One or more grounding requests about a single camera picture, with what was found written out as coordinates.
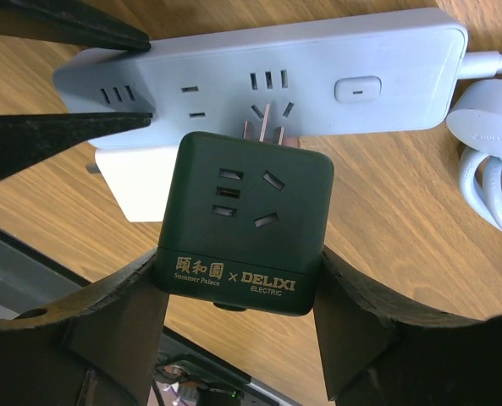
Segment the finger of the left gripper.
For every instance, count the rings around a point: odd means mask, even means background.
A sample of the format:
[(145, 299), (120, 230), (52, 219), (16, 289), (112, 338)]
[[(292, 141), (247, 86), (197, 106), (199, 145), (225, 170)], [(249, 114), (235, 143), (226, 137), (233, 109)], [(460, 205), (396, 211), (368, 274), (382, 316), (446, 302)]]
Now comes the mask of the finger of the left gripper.
[(0, 181), (82, 142), (151, 122), (148, 112), (0, 115)]
[(120, 51), (147, 51), (147, 33), (81, 1), (0, 1), (0, 35)]

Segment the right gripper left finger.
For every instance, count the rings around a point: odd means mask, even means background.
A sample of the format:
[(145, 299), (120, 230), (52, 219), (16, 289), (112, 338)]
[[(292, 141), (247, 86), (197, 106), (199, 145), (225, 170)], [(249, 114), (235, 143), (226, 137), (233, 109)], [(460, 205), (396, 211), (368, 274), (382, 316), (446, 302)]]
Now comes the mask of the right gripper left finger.
[(0, 405), (147, 404), (168, 305), (155, 256), (0, 319)]

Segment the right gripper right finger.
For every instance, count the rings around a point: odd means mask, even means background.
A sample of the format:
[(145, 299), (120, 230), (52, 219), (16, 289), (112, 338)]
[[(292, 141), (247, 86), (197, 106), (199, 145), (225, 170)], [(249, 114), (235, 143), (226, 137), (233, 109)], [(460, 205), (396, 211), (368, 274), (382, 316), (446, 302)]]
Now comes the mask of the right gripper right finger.
[(313, 315), (338, 405), (502, 405), (502, 315), (479, 321), (424, 305), (330, 249)]

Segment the blue power strip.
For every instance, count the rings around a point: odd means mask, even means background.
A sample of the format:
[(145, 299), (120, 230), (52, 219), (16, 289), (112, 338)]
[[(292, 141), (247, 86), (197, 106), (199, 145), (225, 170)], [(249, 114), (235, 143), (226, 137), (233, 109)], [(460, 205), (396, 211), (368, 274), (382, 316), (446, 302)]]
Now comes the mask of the blue power strip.
[(288, 136), (430, 129), (445, 118), (466, 28), (439, 8), (153, 41), (147, 52), (92, 48), (53, 83), (71, 112), (148, 112), (145, 129), (98, 148), (176, 145), (244, 123)]

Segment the dark green cube socket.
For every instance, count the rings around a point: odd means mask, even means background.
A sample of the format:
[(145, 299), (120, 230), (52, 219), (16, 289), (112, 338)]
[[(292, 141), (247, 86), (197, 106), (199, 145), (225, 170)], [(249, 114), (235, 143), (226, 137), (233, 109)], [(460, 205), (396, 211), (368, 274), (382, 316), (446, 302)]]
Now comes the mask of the dark green cube socket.
[(283, 134), (182, 139), (152, 268), (161, 291), (233, 310), (312, 309), (334, 165)]

